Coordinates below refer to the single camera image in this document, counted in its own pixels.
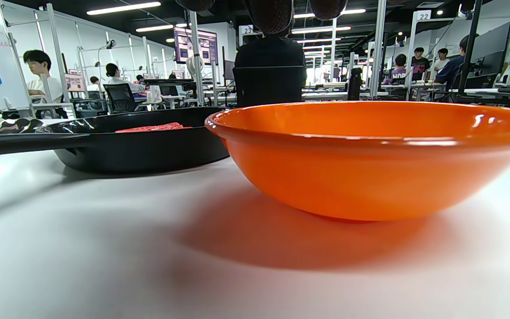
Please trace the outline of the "person's right hand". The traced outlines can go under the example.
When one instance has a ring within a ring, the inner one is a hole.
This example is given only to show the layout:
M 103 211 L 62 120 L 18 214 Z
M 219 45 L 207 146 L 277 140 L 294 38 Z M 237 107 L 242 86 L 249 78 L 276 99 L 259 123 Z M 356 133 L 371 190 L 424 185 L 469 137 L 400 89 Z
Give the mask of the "person's right hand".
M 294 22 L 293 0 L 243 0 L 253 24 L 264 34 L 279 34 Z M 316 18 L 323 21 L 338 18 L 345 10 L 346 0 L 309 0 Z

